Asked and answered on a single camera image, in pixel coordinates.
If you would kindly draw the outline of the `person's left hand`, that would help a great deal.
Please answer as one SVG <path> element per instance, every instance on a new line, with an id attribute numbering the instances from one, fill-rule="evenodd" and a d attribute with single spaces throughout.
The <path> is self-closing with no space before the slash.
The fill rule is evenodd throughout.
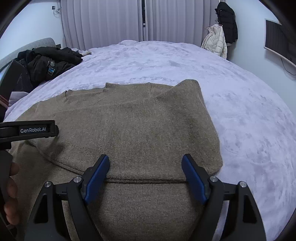
<path id="1" fill-rule="evenodd" d="M 11 176 L 16 175 L 19 172 L 19 166 L 18 164 L 12 162 L 11 168 L 10 168 L 10 177 L 7 182 L 6 191 L 8 193 L 8 200 L 4 205 L 4 212 L 6 214 L 7 221 L 11 225 L 18 225 L 20 222 L 20 216 L 18 213 L 18 200 L 16 198 L 18 193 L 18 187 L 11 178 Z"/>

